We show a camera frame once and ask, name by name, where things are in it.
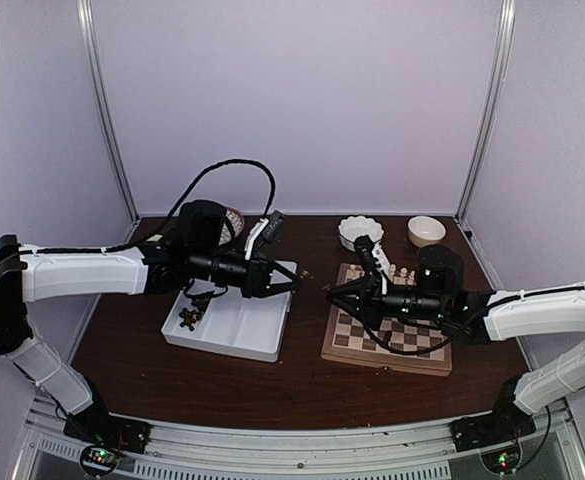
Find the white plastic compartment tray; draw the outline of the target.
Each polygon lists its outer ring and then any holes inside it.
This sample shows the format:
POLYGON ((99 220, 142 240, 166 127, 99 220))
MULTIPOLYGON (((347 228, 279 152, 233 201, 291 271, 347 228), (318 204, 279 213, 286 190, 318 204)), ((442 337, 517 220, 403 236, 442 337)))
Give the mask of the white plastic compartment tray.
POLYGON ((291 301, 290 292, 247 299, 237 288, 196 280, 178 294, 161 333, 172 345, 274 363, 291 301))

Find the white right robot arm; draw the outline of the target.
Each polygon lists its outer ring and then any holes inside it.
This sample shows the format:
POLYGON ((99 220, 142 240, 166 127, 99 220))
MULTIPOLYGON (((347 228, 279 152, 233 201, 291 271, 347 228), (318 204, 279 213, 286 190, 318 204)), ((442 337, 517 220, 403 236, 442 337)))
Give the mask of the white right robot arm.
MULTIPOLYGON (((418 252, 415 282, 393 283, 385 273, 384 252, 366 239, 356 242, 363 268, 360 278, 330 288, 327 301, 347 312, 382 349, 399 355, 384 319, 406 323, 427 320, 441 331, 443 342, 486 345, 549 333, 585 333, 585 281, 541 290, 470 292, 463 287, 462 258, 441 245, 418 252)), ((530 416, 550 403, 585 387, 585 339, 568 352, 503 386, 495 412, 485 419, 491 440, 507 440, 530 416)))

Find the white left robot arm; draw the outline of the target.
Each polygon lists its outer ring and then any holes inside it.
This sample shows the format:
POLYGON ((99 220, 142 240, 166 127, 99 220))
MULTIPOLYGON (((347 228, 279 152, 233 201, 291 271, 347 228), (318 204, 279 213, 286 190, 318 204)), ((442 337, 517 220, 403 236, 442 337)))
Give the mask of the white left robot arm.
POLYGON ((95 444, 109 442, 116 424, 98 391, 62 360, 29 324, 27 306, 39 300, 92 294, 154 295, 192 280, 233 287, 247 299, 301 288, 301 277, 259 250, 285 223, 275 211, 250 230, 241 251, 219 247, 230 228, 224 206, 208 200, 180 207, 166 233, 113 247, 25 246, 0 238, 0 356, 8 358, 55 399, 95 444))

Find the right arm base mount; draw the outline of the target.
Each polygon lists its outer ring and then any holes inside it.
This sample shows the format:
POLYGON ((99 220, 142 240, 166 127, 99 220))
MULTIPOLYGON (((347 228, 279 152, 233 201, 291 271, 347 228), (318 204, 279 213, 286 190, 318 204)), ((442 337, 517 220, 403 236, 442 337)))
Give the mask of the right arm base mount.
POLYGON ((515 441, 536 432, 532 415, 514 404, 515 388, 520 379, 521 375, 515 376, 502 385, 490 412, 462 417, 449 424, 457 452, 515 441))

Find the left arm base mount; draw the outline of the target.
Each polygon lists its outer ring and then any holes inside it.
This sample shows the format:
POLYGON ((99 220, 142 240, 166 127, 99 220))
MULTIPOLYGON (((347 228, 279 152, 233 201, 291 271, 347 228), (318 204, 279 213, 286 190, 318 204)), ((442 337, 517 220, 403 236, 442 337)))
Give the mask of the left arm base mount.
POLYGON ((93 402, 86 409, 67 413, 63 433, 110 450, 143 454, 151 425, 111 414, 104 400, 94 394, 93 402))

